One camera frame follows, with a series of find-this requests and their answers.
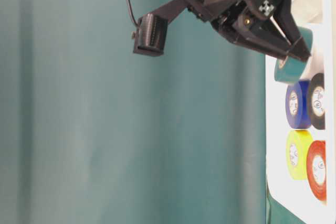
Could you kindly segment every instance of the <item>white tray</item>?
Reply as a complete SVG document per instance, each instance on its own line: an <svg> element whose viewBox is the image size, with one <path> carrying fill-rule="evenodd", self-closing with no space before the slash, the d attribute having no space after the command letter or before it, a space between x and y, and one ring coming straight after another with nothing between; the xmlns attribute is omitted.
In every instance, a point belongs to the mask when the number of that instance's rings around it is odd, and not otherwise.
<svg viewBox="0 0 336 224"><path fill-rule="evenodd" d="M314 140L326 141L327 202L315 198L307 180L293 180L286 163L286 139L292 130L287 122L287 85L274 80L276 60L266 57L266 173L270 194L307 224L335 224L336 149L334 98L336 95L336 0L293 0L292 13L298 26L322 25L321 50L324 57L325 130L308 129Z"/></svg>

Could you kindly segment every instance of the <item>tape roll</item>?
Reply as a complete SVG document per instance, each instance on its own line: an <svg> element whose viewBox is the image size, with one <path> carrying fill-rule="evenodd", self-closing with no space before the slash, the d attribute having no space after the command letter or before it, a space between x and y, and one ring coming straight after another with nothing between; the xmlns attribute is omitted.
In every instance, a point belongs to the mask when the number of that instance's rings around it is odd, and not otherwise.
<svg viewBox="0 0 336 224"><path fill-rule="evenodd" d="M300 32L308 45L309 50L312 49L313 32L311 29L300 27ZM301 75L305 71L308 62L288 57L285 60L277 60L274 79L279 82L294 84L300 80Z"/></svg>
<svg viewBox="0 0 336 224"><path fill-rule="evenodd" d="M313 31L313 43L311 48L311 57L309 57L306 68L304 69L300 79L311 80L315 74L324 72L324 30L321 24L306 24L305 27Z"/></svg>
<svg viewBox="0 0 336 224"><path fill-rule="evenodd" d="M307 179L307 153L313 138L306 130L291 131L287 137L286 160L293 179Z"/></svg>
<svg viewBox="0 0 336 224"><path fill-rule="evenodd" d="M311 124L318 130L326 128L324 105L324 74L318 73L311 80L307 94L307 112Z"/></svg>
<svg viewBox="0 0 336 224"><path fill-rule="evenodd" d="M307 129L311 126L307 114L307 91L309 81L299 81L288 86L286 93L286 116L293 129Z"/></svg>
<svg viewBox="0 0 336 224"><path fill-rule="evenodd" d="M327 167L325 141L314 141L307 155L307 178L313 194L319 200L327 198Z"/></svg>

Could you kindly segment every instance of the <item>tape label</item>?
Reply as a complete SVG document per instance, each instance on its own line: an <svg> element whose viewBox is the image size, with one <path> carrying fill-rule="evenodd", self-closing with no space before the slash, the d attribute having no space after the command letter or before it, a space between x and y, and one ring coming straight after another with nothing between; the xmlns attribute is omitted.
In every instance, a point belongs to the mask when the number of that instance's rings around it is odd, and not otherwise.
<svg viewBox="0 0 336 224"><path fill-rule="evenodd" d="M289 157L292 166L297 166L299 163L299 153L295 144L291 144L289 147Z"/></svg>
<svg viewBox="0 0 336 224"><path fill-rule="evenodd" d="M326 165L320 155L314 157L312 170L315 182L320 186L323 185L325 181Z"/></svg>
<svg viewBox="0 0 336 224"><path fill-rule="evenodd" d="M298 94L292 91L289 95L289 111L292 116L296 116L298 113L299 99Z"/></svg>
<svg viewBox="0 0 336 224"><path fill-rule="evenodd" d="M318 86L314 89L311 98L311 106L313 108L313 112L316 116L321 117L324 115L324 88Z"/></svg>

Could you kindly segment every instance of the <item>red tape roll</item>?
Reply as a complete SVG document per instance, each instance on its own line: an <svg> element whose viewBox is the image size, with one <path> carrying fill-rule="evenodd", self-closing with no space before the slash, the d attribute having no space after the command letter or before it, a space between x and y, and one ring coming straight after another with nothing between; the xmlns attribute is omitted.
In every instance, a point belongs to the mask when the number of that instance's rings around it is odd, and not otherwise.
<svg viewBox="0 0 336 224"><path fill-rule="evenodd" d="M307 178L313 194L319 200L327 199L327 167L325 141L314 141L307 155Z"/></svg>

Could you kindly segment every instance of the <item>green backdrop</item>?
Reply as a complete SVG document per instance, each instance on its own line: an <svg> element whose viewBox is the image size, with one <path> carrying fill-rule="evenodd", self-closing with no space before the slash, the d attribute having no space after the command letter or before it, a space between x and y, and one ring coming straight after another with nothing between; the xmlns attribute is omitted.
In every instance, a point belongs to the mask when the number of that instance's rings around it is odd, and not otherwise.
<svg viewBox="0 0 336 224"><path fill-rule="evenodd" d="M0 0L1 223L265 223L264 56L188 12L163 57L131 31L125 0Z"/></svg>

